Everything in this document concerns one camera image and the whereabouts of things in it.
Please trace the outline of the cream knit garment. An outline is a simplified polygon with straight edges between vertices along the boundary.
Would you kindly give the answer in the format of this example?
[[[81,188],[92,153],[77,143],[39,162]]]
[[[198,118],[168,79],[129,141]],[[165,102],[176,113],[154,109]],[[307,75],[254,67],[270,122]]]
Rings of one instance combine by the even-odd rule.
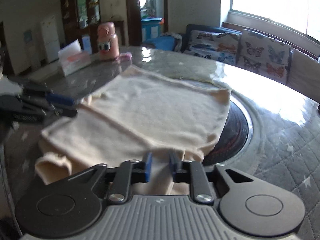
[[[152,154],[150,181],[137,194],[187,194],[174,183],[169,153],[203,161],[220,139],[229,113],[229,88],[201,88],[127,68],[80,103],[74,118],[60,118],[41,132],[35,171],[45,184],[97,164],[117,167]]]

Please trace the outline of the white tissue pack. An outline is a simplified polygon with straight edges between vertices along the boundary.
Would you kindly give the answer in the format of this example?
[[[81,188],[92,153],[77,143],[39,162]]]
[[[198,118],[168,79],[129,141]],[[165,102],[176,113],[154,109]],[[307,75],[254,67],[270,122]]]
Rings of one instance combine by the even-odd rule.
[[[81,49],[79,40],[75,40],[58,52],[60,71],[69,76],[91,64],[90,54]]]

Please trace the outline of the white refrigerator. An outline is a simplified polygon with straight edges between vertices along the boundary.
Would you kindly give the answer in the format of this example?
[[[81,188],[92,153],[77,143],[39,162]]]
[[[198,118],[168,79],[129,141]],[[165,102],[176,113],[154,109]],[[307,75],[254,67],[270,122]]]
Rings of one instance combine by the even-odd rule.
[[[57,60],[60,50],[59,36],[57,32],[55,16],[49,16],[40,23],[46,60],[51,63]]]

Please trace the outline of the round black induction hob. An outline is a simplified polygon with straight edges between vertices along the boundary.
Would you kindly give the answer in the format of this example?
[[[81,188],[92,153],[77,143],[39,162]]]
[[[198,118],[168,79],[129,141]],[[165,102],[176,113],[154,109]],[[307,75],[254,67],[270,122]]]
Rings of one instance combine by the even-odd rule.
[[[252,121],[245,107],[232,98],[229,113],[220,139],[204,157],[202,164],[210,166],[231,159],[246,146],[252,135]]]

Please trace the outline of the pink cartoon face bottle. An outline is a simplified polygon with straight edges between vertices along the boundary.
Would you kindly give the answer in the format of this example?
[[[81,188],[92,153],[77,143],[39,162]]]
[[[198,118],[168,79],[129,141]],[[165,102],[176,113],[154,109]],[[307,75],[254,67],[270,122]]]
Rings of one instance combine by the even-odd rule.
[[[97,44],[101,61],[116,60],[119,55],[119,42],[113,22],[99,25],[97,29]]]

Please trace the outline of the dark wooden display cabinet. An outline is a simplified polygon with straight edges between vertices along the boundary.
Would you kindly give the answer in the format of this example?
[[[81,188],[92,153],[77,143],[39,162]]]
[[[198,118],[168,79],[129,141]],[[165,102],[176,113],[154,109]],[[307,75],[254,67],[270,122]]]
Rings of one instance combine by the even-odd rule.
[[[85,35],[93,42],[101,22],[99,0],[60,0],[60,5],[66,43],[78,40],[83,45]]]

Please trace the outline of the plain beige sofa cushion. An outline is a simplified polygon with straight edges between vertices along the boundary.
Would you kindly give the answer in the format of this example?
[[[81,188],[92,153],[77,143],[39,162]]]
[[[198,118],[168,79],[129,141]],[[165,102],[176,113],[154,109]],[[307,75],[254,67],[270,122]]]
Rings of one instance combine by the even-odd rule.
[[[287,85],[301,94],[319,102],[320,97],[319,62],[293,48],[291,67]]]

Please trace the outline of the blue blanket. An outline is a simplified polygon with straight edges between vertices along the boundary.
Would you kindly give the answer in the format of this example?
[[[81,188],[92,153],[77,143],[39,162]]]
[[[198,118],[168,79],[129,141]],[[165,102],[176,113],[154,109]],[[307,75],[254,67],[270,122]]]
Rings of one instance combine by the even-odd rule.
[[[142,47],[159,49],[165,51],[175,51],[181,50],[183,42],[183,35],[178,33],[163,33],[157,38],[151,38],[145,40],[141,43]]]

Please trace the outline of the butterfly print sofa cushion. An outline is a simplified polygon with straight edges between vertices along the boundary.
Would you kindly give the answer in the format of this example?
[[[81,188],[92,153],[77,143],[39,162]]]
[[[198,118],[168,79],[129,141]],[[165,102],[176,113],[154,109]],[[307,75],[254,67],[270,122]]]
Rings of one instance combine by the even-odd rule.
[[[185,54],[235,65],[240,34],[193,30]]]

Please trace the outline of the dark blue sofa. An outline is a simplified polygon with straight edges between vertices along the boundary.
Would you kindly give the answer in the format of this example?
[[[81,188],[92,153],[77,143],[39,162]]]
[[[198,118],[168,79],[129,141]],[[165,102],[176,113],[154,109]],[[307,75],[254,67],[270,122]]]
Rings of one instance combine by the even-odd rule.
[[[319,102],[319,62],[257,31],[188,25],[185,54],[230,64],[286,85]]]

